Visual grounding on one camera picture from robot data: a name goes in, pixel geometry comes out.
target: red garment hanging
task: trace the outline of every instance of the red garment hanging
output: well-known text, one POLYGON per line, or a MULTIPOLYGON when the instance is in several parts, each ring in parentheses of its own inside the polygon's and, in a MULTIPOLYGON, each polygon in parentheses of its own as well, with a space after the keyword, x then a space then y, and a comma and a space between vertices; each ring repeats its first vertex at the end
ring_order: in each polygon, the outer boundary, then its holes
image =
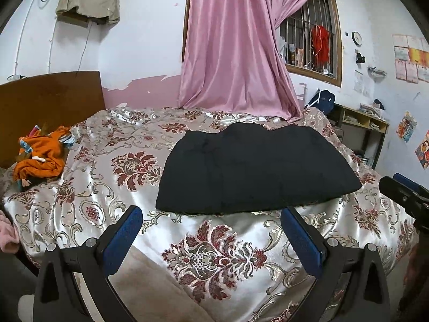
POLYGON ((320 25, 312 29, 313 53, 315 65, 324 66, 329 62, 329 32, 320 25))

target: bedspread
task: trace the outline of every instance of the bedspread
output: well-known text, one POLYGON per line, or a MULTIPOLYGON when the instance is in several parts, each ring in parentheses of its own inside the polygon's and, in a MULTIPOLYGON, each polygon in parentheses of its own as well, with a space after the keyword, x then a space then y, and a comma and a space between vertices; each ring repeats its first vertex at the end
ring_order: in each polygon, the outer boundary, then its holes
MULTIPOLYGON (((173 275, 214 320, 285 321, 313 278, 282 232, 280 210, 224 216, 155 210, 162 169, 175 143, 187 130, 216 133, 233 122, 260 124, 268 130, 287 125, 279 118, 202 109, 115 108, 72 128, 78 140, 59 180, 19 193, 9 169, 3 178, 3 201, 31 260, 40 263, 49 243, 67 248, 99 237, 133 204, 144 216, 134 245, 173 275)), ((313 127, 323 135, 363 184, 342 198, 298 207, 299 213, 323 236, 344 246, 374 243, 389 273, 409 250, 413 219, 380 194, 380 175, 341 144, 320 111, 305 109, 293 124, 313 127)), ((189 185, 182 192, 192 197, 191 190, 189 185)), ((335 298, 343 291, 339 287, 335 298)))

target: desk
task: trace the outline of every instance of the desk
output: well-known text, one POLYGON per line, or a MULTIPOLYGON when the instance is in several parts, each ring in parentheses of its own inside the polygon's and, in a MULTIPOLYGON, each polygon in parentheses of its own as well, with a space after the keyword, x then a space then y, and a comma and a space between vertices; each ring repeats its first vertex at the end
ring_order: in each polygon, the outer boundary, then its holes
POLYGON ((347 106, 343 106, 340 104, 334 104, 333 110, 327 115, 328 119, 335 122, 336 127, 341 128, 342 125, 349 125, 360 127, 364 129, 365 137, 362 142, 362 150, 366 151, 368 147, 369 136, 372 132, 376 132, 380 135, 377 150, 374 157, 374 163, 372 164, 372 168, 374 169, 377 165, 378 158, 380 156, 381 148, 383 147, 384 138, 387 133, 387 129, 389 128, 389 124, 386 121, 375 118, 374 116, 365 114, 364 112, 360 112, 358 110, 348 108, 347 106), (345 119, 346 116, 352 116, 357 119, 358 122, 347 121, 345 119), (376 124, 379 129, 372 128, 370 123, 373 122, 376 124))

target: wall clock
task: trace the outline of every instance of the wall clock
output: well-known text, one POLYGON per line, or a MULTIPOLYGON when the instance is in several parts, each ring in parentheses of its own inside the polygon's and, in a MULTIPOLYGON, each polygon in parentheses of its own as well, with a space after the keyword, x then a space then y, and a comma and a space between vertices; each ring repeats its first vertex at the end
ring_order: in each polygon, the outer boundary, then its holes
POLYGON ((351 33, 351 38, 356 45, 362 46, 362 36, 357 31, 351 33))

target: wooden headboard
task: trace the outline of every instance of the wooden headboard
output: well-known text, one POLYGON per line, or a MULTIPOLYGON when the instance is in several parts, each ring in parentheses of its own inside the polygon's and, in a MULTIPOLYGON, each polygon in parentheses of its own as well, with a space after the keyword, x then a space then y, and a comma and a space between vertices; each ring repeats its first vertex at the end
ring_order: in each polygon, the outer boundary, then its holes
POLYGON ((15 162, 20 146, 34 125, 50 131, 72 126, 104 110, 100 72, 60 72, 0 85, 0 167, 15 162))

